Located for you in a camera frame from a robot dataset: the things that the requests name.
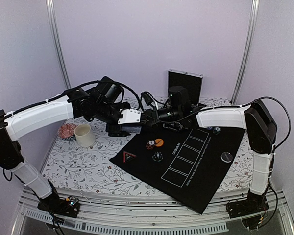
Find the blue playing card deck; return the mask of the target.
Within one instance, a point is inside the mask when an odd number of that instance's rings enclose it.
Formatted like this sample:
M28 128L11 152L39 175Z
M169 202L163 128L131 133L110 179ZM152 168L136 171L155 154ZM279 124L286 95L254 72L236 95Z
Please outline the blue playing card deck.
M134 134L139 134L141 132L142 127L137 126L137 125L122 125L121 126L121 131L123 132L128 132L128 133L134 133Z

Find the orange black chip stack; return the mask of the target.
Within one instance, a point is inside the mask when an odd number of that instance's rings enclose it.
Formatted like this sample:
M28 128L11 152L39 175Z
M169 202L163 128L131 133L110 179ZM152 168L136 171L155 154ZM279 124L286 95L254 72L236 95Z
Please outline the orange black chip stack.
M147 150L152 150L154 147L155 147L155 141L154 141L154 140L149 140L149 141L146 143L146 148L147 148Z

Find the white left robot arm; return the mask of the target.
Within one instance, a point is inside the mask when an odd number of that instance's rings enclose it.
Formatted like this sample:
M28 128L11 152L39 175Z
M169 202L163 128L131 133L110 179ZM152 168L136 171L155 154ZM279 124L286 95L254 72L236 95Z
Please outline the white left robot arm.
M0 110L0 167L14 174L52 212L60 212L65 200L25 159L19 139L57 122L80 117L88 122L100 120L109 126L129 124L126 113L131 106L123 101L124 92L129 89L105 76L15 111Z

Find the black white dealer button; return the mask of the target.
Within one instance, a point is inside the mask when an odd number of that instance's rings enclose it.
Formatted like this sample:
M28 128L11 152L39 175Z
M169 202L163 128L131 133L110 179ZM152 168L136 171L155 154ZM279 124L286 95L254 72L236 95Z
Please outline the black white dealer button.
M233 160L233 156L230 152L223 152L220 157L221 157L221 160L224 161L225 163L230 163Z

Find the green blue chip stack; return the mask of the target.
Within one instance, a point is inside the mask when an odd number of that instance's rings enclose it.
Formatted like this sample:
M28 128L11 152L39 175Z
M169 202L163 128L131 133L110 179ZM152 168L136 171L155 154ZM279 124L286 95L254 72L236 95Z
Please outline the green blue chip stack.
M220 128L220 127L214 127L214 128L213 128L213 133L214 133L215 135L220 134L220 133L221 133L221 128Z

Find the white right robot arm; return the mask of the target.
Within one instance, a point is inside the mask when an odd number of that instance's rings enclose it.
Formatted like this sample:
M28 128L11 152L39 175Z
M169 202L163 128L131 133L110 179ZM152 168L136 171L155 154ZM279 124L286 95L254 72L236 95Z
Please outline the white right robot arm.
M261 99L240 106L206 107L193 105L188 90L172 86L168 90L168 104L159 108L150 92L142 92L145 111L150 125L164 124L172 129L236 127L246 130L249 146L254 156L253 176L244 201L244 210L255 213L263 204L273 170L277 124Z

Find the orange big blind button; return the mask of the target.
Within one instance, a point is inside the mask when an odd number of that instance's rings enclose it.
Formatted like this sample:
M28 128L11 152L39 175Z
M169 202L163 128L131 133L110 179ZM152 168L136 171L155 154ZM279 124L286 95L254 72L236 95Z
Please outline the orange big blind button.
M162 139L156 139L154 142L156 147L161 147L164 144L164 141Z

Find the black and green chip stack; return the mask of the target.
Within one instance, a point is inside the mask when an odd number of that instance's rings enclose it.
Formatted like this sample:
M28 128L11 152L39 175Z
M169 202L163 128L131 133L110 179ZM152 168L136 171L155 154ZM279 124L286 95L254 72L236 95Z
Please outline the black and green chip stack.
M153 155L152 155L152 159L156 162L160 162L163 160L163 154L161 152L155 152Z

